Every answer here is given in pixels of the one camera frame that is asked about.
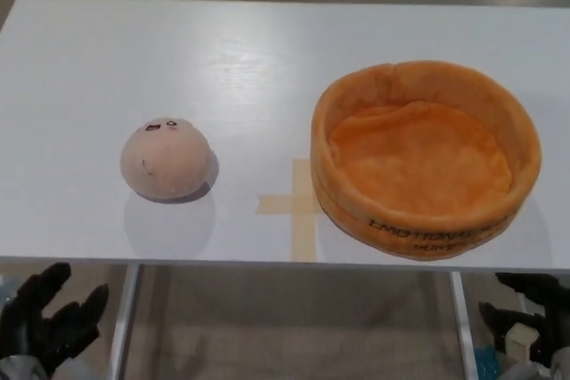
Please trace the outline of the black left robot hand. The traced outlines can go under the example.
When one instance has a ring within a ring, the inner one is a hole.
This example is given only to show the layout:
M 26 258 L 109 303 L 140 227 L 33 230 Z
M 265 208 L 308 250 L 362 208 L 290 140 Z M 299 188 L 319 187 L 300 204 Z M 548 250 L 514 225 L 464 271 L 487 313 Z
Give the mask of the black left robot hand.
M 82 303 L 73 301 L 50 318 L 44 308 L 71 276 L 68 263 L 54 263 L 30 276 L 1 310 L 1 377 L 50 379 L 99 336 L 109 286 L 96 287 Z

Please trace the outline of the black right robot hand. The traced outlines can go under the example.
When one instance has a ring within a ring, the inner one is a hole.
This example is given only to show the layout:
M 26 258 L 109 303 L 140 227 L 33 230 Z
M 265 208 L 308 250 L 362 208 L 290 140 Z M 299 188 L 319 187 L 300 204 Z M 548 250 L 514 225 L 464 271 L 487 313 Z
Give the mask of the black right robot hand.
M 493 337 L 497 352 L 507 354 L 515 327 L 533 332 L 524 345 L 525 360 L 550 371 L 551 379 L 569 377 L 569 290 L 558 279 L 540 273 L 498 273 L 497 280 L 543 307 L 544 313 L 498 309 L 488 302 L 478 304 L 482 320 Z

